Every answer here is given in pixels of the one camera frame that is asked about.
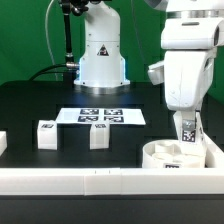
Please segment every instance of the white paper sheet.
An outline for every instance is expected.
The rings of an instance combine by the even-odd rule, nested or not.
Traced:
[[[93,121],[110,120],[111,124],[145,125],[140,109],[124,108],[62,108],[58,124],[91,124]]]

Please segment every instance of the black surface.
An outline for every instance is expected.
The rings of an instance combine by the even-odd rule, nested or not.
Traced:
[[[61,82],[9,82],[0,87],[0,129],[8,148],[2,168],[141,167],[142,146],[176,138],[163,86],[137,83],[127,93],[93,96]],[[90,151],[89,125],[60,126],[62,147],[38,150],[39,120],[57,117],[62,107],[140,108],[146,126],[111,126],[109,150]],[[224,106],[206,96],[205,132],[223,149]],[[223,223],[224,195],[0,196],[2,223]]]

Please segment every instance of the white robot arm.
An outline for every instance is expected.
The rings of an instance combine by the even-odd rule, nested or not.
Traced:
[[[167,107],[177,111],[174,120],[182,154],[203,158],[207,146],[200,110],[212,84],[217,47],[224,45],[224,1],[145,1],[167,12],[161,36],[167,52],[163,63],[149,66],[149,76],[154,84],[165,82]]]

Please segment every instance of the warning label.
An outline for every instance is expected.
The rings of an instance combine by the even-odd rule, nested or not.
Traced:
[[[98,56],[109,56],[108,51],[107,51],[105,45],[103,45],[103,46],[100,48],[100,51],[98,52],[97,55],[98,55]]]

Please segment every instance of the white cube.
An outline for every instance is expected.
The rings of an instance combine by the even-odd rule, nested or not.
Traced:
[[[110,140],[110,122],[96,121],[90,129],[90,149],[107,149]]]
[[[56,121],[40,120],[37,128],[38,149],[57,150],[57,123]]]
[[[6,132],[0,131],[0,156],[7,148]]]

